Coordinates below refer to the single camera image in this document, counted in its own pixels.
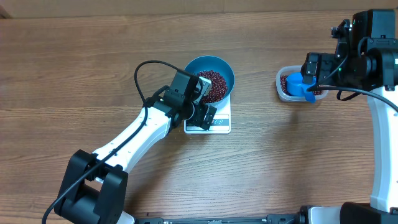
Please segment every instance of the digital kitchen scale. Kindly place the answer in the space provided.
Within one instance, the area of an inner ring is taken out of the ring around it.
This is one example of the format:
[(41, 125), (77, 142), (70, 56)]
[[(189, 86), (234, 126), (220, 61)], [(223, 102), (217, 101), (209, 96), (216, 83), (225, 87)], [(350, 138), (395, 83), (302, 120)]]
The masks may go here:
[(229, 134), (231, 132), (231, 96), (227, 96), (220, 103), (214, 106), (217, 112), (214, 115), (210, 129), (205, 131), (202, 128), (193, 126), (184, 121), (184, 131), (187, 134)]

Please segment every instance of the black cable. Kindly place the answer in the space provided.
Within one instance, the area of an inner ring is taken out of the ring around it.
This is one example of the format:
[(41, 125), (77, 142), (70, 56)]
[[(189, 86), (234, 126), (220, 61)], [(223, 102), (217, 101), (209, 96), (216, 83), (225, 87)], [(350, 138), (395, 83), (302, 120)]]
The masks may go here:
[(389, 105), (392, 109), (396, 110), (398, 112), (398, 106), (393, 104), (393, 102), (389, 101), (388, 99), (386, 99), (383, 96), (380, 96), (378, 94), (366, 91), (366, 90), (360, 90), (360, 89), (355, 89), (355, 88), (348, 88), (348, 87), (339, 87), (339, 86), (322, 86), (322, 87), (318, 87), (315, 91), (322, 91), (322, 90), (341, 90), (341, 91), (350, 91), (350, 92), (354, 92), (354, 93), (359, 93), (359, 94), (364, 94), (367, 96), (371, 96), (373, 98), (376, 98), (382, 102), (384, 102), (385, 104)]
[(148, 60), (145, 62), (142, 62), (141, 64), (139, 64), (136, 68), (136, 71), (134, 72), (134, 82), (136, 83), (136, 87), (137, 87), (137, 91), (139, 96), (141, 97), (141, 100), (144, 104), (144, 108), (145, 108), (145, 116), (144, 119), (142, 120), (142, 123), (140, 124), (140, 126), (126, 139), (124, 140), (118, 147), (116, 147), (115, 149), (112, 150), (111, 153), (109, 153), (104, 159), (100, 160), (95, 166), (93, 166), (91, 169), (87, 170), (78, 180), (76, 180), (69, 188), (67, 188), (57, 199), (55, 199), (55, 201), (49, 206), (49, 208), (45, 211), (43, 218), (42, 218), (42, 224), (46, 224), (47, 221), (47, 217), (49, 216), (50, 212), (54, 209), (54, 207), (56, 206), (56, 204), (58, 204), (59, 202), (61, 202), (63, 200), (63, 198), (66, 196), (67, 193), (69, 193), (69, 191), (71, 191), (71, 189), (75, 188), (77, 185), (79, 185), (82, 181), (84, 181), (86, 179), (86, 177), (88, 177), (89, 175), (91, 175), (94, 171), (96, 171), (100, 166), (102, 166), (109, 158), (111, 158), (112, 156), (114, 156), (124, 145), (126, 145), (141, 129), (142, 127), (144, 127), (144, 125), (146, 125), (146, 121), (148, 118), (148, 107), (146, 105), (146, 101), (144, 98), (144, 95), (142, 94), (141, 89), (139, 88), (138, 85), (138, 81), (137, 81), (137, 73), (138, 70), (145, 64), (148, 63), (161, 63), (163, 65), (167, 65), (169, 67), (172, 67), (174, 69), (176, 69), (177, 71), (186, 74), (186, 75), (192, 75), (191, 73), (188, 73), (180, 68), (177, 68), (174, 65), (171, 65), (167, 62), (163, 62), (163, 61), (159, 61), (159, 60)]
[(370, 37), (363, 37), (363, 38), (358, 42), (358, 49), (357, 49), (357, 51), (358, 51), (358, 57), (361, 57), (361, 56), (362, 56), (361, 48), (362, 48), (363, 42), (364, 42), (365, 40), (369, 39), (369, 38), (370, 38)]
[(340, 101), (352, 100), (353, 98), (356, 98), (357, 96), (360, 95), (360, 93), (353, 93), (353, 94), (351, 94), (350, 96), (347, 96), (346, 98), (341, 99), (341, 93), (342, 93), (342, 92), (343, 92), (343, 91), (340, 90), (340, 91), (337, 93), (337, 95), (336, 95), (337, 100), (340, 100)]

